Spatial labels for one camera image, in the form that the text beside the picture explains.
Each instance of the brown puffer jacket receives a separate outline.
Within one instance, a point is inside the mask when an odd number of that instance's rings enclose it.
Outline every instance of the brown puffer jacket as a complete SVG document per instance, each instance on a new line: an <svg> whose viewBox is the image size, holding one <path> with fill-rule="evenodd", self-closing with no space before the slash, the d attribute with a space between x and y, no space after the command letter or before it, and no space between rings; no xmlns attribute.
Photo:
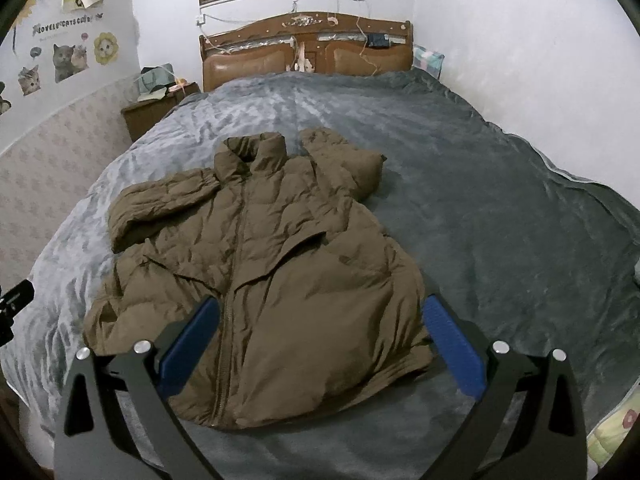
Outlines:
<svg viewBox="0 0 640 480"><path fill-rule="evenodd" d="M98 354L154 340L207 294L222 322L184 390L182 418L261 426L341 410L432 354L414 261L357 200L384 156L331 130L231 138L214 168L125 189L110 209L124 251L84 322Z"/></svg>

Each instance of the headboard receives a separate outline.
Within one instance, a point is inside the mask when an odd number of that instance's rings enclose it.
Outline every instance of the headboard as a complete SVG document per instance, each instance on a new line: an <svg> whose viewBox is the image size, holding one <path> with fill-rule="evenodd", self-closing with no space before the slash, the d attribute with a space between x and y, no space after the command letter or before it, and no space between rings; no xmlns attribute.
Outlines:
<svg viewBox="0 0 640 480"><path fill-rule="evenodd" d="M365 48L364 34L386 34L389 48ZM334 12L294 12L237 30L200 37L203 90L239 77L300 72L377 75L409 70L411 22L371 20Z"/></svg>

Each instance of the gray cat sticker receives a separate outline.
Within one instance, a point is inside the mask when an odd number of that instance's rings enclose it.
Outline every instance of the gray cat sticker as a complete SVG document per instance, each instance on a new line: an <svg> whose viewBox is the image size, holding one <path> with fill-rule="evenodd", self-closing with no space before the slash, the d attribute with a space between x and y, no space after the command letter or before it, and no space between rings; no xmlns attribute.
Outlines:
<svg viewBox="0 0 640 480"><path fill-rule="evenodd" d="M2 99L2 92L4 91L4 83L0 81L0 115L8 112L11 108L11 103Z"/></svg>
<svg viewBox="0 0 640 480"><path fill-rule="evenodd" d="M53 46L53 66L56 69L56 83L86 70L86 48L82 45Z"/></svg>
<svg viewBox="0 0 640 480"><path fill-rule="evenodd" d="M22 88L23 95L33 94L40 90L40 75L38 74L38 66L36 65L31 70L27 70L27 67L23 67L18 74L18 83Z"/></svg>

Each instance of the black mechanical device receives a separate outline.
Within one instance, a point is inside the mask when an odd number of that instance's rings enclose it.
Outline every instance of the black mechanical device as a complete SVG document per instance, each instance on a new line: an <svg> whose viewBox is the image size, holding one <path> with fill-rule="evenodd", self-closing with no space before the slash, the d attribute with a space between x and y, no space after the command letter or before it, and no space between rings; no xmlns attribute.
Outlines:
<svg viewBox="0 0 640 480"><path fill-rule="evenodd" d="M7 335L11 318L33 297L33 287L29 293L30 284L21 285L20 295L0 300L5 306L0 335ZM536 357L516 352L505 341L489 341L436 295L424 302L422 318L461 391L476 399L422 480L586 478L580 397L562 349ZM138 341L126 354L96 356L89 348L79 349L56 428L56 479L222 480L166 402L186 384L219 322L218 303L207 297L155 342ZM162 468L140 458L116 400L119 390L129 392ZM500 460L479 468L516 392L526 392L526 400L507 447ZM596 480L636 478L639 470L640 424L635 424Z"/></svg>

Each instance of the plush bedspread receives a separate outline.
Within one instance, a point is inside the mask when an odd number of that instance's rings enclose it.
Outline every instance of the plush bedspread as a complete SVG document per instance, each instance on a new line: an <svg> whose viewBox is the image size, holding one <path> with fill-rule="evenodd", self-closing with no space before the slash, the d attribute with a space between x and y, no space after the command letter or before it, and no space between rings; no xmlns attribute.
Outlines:
<svg viewBox="0 0 640 480"><path fill-rule="evenodd" d="M366 205L461 317L523 352L565 349L588 429L622 399L640 372L640 212L603 186L549 170L525 141L423 72L286 73L183 101L106 168L40 255L36 299L0 357L8 382L47 427L82 318L113 264L106 214L119 192L211 165L225 137L280 132L295 152L296 133L319 125L385 153L382 185ZM124 395L122 402L152 459ZM443 372L305 424L242 433L185 426L228 479L405 479L428 468L471 405Z"/></svg>

